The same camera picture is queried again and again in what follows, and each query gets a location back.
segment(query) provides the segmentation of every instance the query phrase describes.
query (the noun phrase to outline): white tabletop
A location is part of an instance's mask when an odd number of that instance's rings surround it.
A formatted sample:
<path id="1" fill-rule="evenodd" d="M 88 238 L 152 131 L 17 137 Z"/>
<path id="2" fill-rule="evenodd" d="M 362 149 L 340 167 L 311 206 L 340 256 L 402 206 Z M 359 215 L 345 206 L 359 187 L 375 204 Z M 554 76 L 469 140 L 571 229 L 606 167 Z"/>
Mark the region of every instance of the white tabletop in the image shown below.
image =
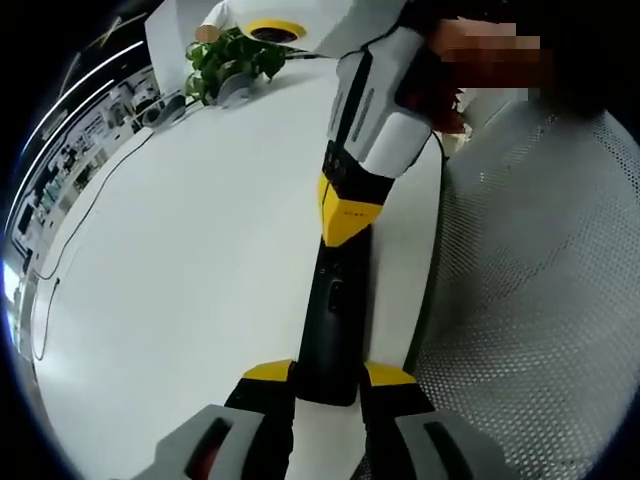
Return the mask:
<path id="1" fill-rule="evenodd" d="M 295 358 L 320 239 L 316 181 L 337 88 L 329 60 L 289 64 L 237 109 L 190 112 L 128 158 L 65 251 L 50 308 L 42 396 L 88 479 L 128 478 L 156 442 L 223 404 L 255 364 Z M 82 192 L 44 270 L 123 145 Z M 402 365 L 433 247 L 440 160 L 431 142 L 375 225 L 370 357 Z M 42 352 L 53 281 L 33 317 Z M 358 405 L 298 402 L 290 479 L 349 478 L 364 452 Z"/>

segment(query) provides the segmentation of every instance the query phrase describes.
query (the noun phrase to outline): black cable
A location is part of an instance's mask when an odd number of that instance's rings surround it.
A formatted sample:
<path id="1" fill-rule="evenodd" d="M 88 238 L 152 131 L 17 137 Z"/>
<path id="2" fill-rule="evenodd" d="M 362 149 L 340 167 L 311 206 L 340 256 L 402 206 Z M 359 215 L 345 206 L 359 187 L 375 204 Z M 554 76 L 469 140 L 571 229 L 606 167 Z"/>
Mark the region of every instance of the black cable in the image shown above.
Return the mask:
<path id="1" fill-rule="evenodd" d="M 449 157 L 447 157 L 444 153 L 444 146 L 442 145 L 442 140 L 440 140 L 438 134 L 433 132 L 433 136 L 436 138 L 436 142 L 438 142 L 438 146 L 440 147 L 440 154 L 442 155 L 442 163 L 444 163 L 449 160 Z"/>
<path id="2" fill-rule="evenodd" d="M 138 150 L 140 150 L 140 148 L 142 148 L 142 146 L 147 143 L 149 141 L 149 139 L 153 137 L 153 133 L 151 133 L 151 135 L 149 135 L 147 138 L 145 138 L 142 143 L 140 143 L 140 145 L 138 145 L 136 148 L 134 148 L 133 150 L 131 150 L 129 153 L 127 153 L 124 157 L 122 157 L 122 159 L 120 159 L 120 161 L 117 163 L 117 165 L 113 168 L 113 170 L 111 170 L 106 178 L 104 179 L 104 182 L 102 182 L 102 185 L 100 185 L 100 188 L 98 189 L 98 193 L 96 193 L 95 198 L 93 199 L 93 201 L 91 202 L 91 205 L 89 205 L 89 208 L 87 208 L 87 211 L 84 213 L 84 215 L 82 216 L 82 218 L 80 219 L 80 221 L 78 222 L 78 224 L 76 225 L 76 228 L 73 230 L 73 232 L 71 233 L 71 235 L 69 236 L 69 238 L 67 238 L 67 241 L 64 242 L 64 245 L 62 246 L 62 250 L 60 250 L 60 255 L 58 256 L 58 260 L 56 261 L 56 265 L 53 267 L 53 270 L 51 271 L 51 273 L 49 275 L 42 275 L 41 273 L 36 272 L 35 270 L 33 271 L 33 273 L 35 274 L 36 277 L 38 277 L 40 280 L 51 280 L 53 278 L 53 276 L 56 274 L 56 272 L 58 271 L 58 268 L 60 267 L 60 262 L 62 261 L 62 256 L 64 255 L 64 251 L 66 250 L 66 248 L 69 246 L 69 244 L 71 243 L 71 240 L 73 240 L 73 237 L 75 237 L 76 233 L 78 233 L 78 230 L 80 230 L 80 227 L 82 226 L 82 224 L 84 223 L 84 221 L 87 219 L 87 217 L 89 216 L 89 212 L 91 212 L 91 210 L 93 209 L 94 205 L 96 204 L 96 202 L 98 201 L 98 197 L 100 196 L 100 194 L 102 193 L 102 190 L 104 189 L 105 185 L 107 184 L 107 182 L 109 181 L 109 178 L 111 178 L 111 175 L 113 175 L 113 173 L 118 169 L 118 167 L 120 167 L 120 165 L 122 165 L 124 163 L 124 161 L 129 158 L 131 155 L 133 155 L 134 153 L 136 153 Z"/>
<path id="3" fill-rule="evenodd" d="M 53 304 L 53 296 L 56 294 L 56 290 L 58 289 L 58 285 L 60 285 L 60 279 L 56 279 L 56 283 L 53 286 L 53 290 L 51 291 L 51 297 L 49 298 L 49 306 L 47 306 L 47 319 L 44 324 L 44 337 L 42 338 L 42 351 L 40 355 L 36 355 L 36 352 L 33 348 L 33 341 L 31 342 L 31 353 L 33 353 L 33 357 L 39 362 L 44 358 L 44 350 L 47 348 L 47 335 L 49 334 L 49 314 L 51 313 L 51 304 Z"/>
<path id="4" fill-rule="evenodd" d="M 287 55 L 285 60 L 315 60 L 316 58 L 329 58 L 324 55 L 318 55 L 317 53 L 296 52 Z"/>

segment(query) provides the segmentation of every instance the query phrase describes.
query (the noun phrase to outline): perforated white surface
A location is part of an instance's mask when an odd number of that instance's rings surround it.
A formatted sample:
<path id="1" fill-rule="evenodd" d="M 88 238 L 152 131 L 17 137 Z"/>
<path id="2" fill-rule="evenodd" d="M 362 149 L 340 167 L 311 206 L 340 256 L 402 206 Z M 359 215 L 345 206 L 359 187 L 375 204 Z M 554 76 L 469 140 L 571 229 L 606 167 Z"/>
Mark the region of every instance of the perforated white surface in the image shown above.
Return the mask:
<path id="1" fill-rule="evenodd" d="M 640 150 L 509 107 L 452 158 L 416 377 L 528 479 L 583 478 L 639 381 Z"/>

